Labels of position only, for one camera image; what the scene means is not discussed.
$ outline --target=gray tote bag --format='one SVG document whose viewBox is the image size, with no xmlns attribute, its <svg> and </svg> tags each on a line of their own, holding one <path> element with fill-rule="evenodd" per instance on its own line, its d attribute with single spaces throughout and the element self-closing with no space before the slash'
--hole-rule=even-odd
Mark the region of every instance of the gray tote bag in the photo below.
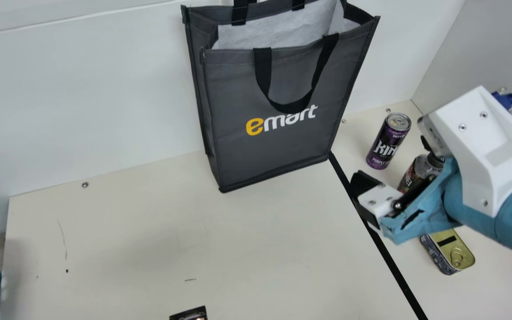
<svg viewBox="0 0 512 320">
<path fill-rule="evenodd" d="M 327 160 L 379 17 L 344 0 L 235 0 L 181 13 L 220 191 Z"/>
</svg>

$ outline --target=white table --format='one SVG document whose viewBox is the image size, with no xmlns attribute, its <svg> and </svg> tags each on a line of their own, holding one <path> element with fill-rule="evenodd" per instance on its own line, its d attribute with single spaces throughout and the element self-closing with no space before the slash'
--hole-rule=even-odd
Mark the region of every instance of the white table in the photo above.
<svg viewBox="0 0 512 320">
<path fill-rule="evenodd" d="M 390 168 L 368 168 L 384 109 L 341 125 L 349 178 L 397 184 L 423 152 L 414 128 Z M 211 320 L 415 318 L 329 162 L 227 194 L 202 152 L 85 181 L 10 199 L 2 319 L 167 320 L 201 305 Z M 512 319 L 512 252 L 459 233 L 477 263 L 451 277 L 416 240 L 385 243 L 430 319 Z"/>
</svg>

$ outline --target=white wall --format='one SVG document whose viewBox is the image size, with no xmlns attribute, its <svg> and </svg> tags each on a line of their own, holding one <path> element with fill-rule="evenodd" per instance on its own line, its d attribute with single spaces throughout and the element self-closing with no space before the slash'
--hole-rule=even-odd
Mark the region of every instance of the white wall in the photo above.
<svg viewBox="0 0 512 320">
<path fill-rule="evenodd" d="M 463 0 L 352 2 L 382 20 L 349 111 L 410 99 Z M 181 4 L 0 31 L 0 232 L 10 195 L 202 149 Z"/>
<path fill-rule="evenodd" d="M 412 101 L 427 113 L 478 85 L 512 92 L 512 1 L 465 2 Z"/>
<path fill-rule="evenodd" d="M 353 0 L 381 16 L 348 112 L 410 100 L 464 0 Z"/>
<path fill-rule="evenodd" d="M 169 0 L 0 0 L 0 30 Z"/>
</svg>

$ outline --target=emart logo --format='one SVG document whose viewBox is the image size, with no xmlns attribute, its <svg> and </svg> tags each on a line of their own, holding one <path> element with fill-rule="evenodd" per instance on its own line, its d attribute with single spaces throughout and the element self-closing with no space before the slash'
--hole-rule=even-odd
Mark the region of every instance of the emart logo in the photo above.
<svg viewBox="0 0 512 320">
<path fill-rule="evenodd" d="M 294 115 L 279 115 L 266 118 L 265 120 L 262 118 L 250 119 L 246 122 L 246 133 L 251 136 L 256 136 L 257 134 L 260 134 L 262 130 L 264 132 L 274 130 L 278 128 L 278 122 L 280 123 L 280 126 L 292 125 L 297 121 L 303 121 L 306 113 L 307 119 L 313 119 L 315 118 L 315 115 L 313 114 L 315 109 L 317 109 L 317 106 L 314 104 L 311 105 L 310 108 L 307 108 L 300 113 L 295 113 Z"/>
</svg>

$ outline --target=can lid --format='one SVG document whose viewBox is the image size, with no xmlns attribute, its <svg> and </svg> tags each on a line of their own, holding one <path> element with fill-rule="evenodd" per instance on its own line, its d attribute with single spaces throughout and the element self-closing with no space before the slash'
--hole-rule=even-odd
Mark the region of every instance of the can lid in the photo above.
<svg viewBox="0 0 512 320">
<path fill-rule="evenodd" d="M 410 129 L 412 125 L 410 118 L 402 113 L 391 113 L 386 117 L 386 123 L 388 123 L 391 128 L 399 131 L 406 131 Z"/>
<path fill-rule="evenodd" d="M 444 167 L 444 159 L 436 156 L 433 152 L 428 154 L 428 163 L 435 168 Z"/>
</svg>

